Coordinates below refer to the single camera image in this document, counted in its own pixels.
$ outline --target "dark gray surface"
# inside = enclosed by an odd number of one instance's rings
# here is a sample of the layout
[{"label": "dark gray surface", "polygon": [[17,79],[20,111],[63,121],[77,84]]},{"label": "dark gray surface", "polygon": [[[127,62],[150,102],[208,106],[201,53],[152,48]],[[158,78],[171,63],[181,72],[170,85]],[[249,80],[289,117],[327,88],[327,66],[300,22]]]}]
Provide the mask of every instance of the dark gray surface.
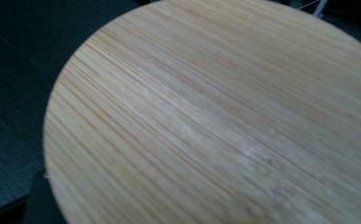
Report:
[{"label": "dark gray surface", "polygon": [[134,8],[131,0],[0,1],[0,206],[28,193],[42,169],[49,93],[74,51]]},{"label": "dark gray surface", "polygon": [[30,178],[41,169],[42,160],[39,151],[30,150],[0,120],[0,206],[28,193]]}]

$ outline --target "round wooden board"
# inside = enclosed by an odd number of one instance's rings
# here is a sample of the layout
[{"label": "round wooden board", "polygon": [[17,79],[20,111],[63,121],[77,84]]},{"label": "round wooden board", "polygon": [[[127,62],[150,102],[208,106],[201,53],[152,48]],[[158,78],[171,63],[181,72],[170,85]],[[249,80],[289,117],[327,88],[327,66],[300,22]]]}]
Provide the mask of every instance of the round wooden board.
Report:
[{"label": "round wooden board", "polygon": [[44,127],[69,223],[361,223],[361,44],[265,1],[111,21]]}]

